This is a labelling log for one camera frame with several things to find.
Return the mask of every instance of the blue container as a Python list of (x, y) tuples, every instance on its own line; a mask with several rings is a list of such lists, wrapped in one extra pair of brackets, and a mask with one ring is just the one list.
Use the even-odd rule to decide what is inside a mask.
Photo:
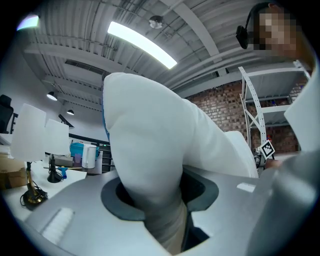
[[(78, 142), (72, 143), (70, 145), (70, 152), (72, 157), (74, 157), (76, 154), (80, 154), (82, 157), (84, 153), (84, 144), (78, 143)], [(99, 147), (97, 146), (95, 150), (95, 159), (97, 159), (98, 154), (99, 154)]]

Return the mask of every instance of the black and white tag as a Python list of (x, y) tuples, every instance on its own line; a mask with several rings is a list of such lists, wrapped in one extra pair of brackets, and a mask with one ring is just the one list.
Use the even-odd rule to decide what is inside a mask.
[(271, 142), (267, 140), (265, 143), (263, 143), (261, 146), (261, 153), (263, 154), (264, 159), (268, 159), (271, 157), (271, 155), (276, 152), (274, 147), (272, 146)]

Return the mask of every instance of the ceiling light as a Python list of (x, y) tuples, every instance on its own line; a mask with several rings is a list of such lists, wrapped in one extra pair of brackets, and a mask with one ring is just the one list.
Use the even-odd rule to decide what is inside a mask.
[(50, 100), (53, 100), (53, 101), (57, 101), (57, 97), (55, 96), (55, 93), (53, 91), (50, 91), (47, 95), (46, 95)]
[(149, 25), (151, 28), (158, 30), (162, 28), (163, 21), (164, 21), (163, 17), (155, 15), (149, 19)]
[(33, 28), (38, 26), (39, 17), (37, 15), (30, 15), (21, 21), (19, 26), (16, 28), (16, 31), (26, 29), (26, 28)]
[(66, 113), (71, 115), (71, 116), (75, 115), (75, 112), (72, 109), (69, 109)]
[(151, 42), (149, 39), (144, 37), (143, 35), (135, 32), (134, 30), (120, 25), (115, 22), (111, 22), (108, 28), (108, 33), (122, 38), (129, 43), (141, 48), (158, 61), (160, 61), (163, 65), (165, 65), (168, 69), (174, 67), (177, 62), (164, 50), (162, 50), (159, 46), (157, 46), (154, 42)]

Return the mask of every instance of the white shelving rack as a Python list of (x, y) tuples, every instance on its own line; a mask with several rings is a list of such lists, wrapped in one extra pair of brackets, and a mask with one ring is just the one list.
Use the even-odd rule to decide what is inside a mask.
[[(293, 87), (303, 76), (309, 80), (310, 75), (298, 60), (293, 62), (293, 67), (249, 73), (242, 66), (238, 68), (242, 74), (240, 98), (245, 116), (247, 143), (251, 148), (251, 129), (259, 129), (262, 145), (267, 141), (266, 127), (288, 125), (284, 113), (290, 105), (261, 107), (260, 102), (288, 99), (291, 103), (290, 92)], [(252, 116), (247, 110), (248, 103), (254, 103), (256, 116)]]

